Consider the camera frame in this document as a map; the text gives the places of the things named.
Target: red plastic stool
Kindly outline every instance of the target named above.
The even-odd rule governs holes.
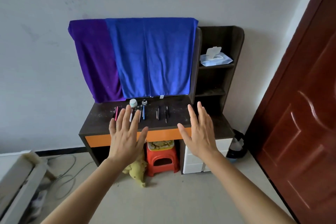
[[[162,151],[151,151],[148,148],[147,143],[147,175],[153,177],[155,173],[161,173],[165,171],[174,171],[174,173],[178,172],[180,170],[179,168],[179,160],[177,158],[176,149],[175,146],[169,150],[162,150]],[[172,163],[161,165],[161,166],[155,166],[154,162],[158,159],[162,158],[169,158]]]

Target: floor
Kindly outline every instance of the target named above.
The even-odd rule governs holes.
[[[77,153],[73,156],[76,162],[68,172],[70,175],[77,174],[92,161],[89,153]],[[49,164],[59,175],[71,167],[73,156],[61,155],[49,160]],[[289,214],[250,153],[234,165]],[[94,163],[87,165],[76,176],[72,191],[96,168]],[[34,224],[39,224],[64,200],[57,198],[63,197],[71,188],[73,180],[60,187],[69,178],[64,177],[50,187],[42,213]],[[148,187],[141,188],[128,174],[121,174],[107,192],[90,223],[244,223],[229,195],[211,172],[187,175],[165,172],[153,178],[147,177],[146,182]]]

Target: stuffed animal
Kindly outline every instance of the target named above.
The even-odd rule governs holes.
[[[123,173],[129,175],[136,180],[142,187],[146,186],[146,183],[143,182],[144,180],[144,173],[147,167],[147,162],[145,161],[145,152],[142,152],[137,157],[136,161],[134,161],[131,165],[128,165]]]

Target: desk drawer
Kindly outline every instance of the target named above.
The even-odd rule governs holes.
[[[185,128],[189,135],[191,135],[191,128]],[[87,143],[90,147],[100,147],[100,146],[110,146],[111,136],[110,135],[96,135],[96,136],[86,136]],[[162,130],[151,130],[147,133],[147,142],[157,142],[157,141],[167,141],[167,140],[178,140],[182,139],[182,136],[178,128],[172,129],[162,129]]]

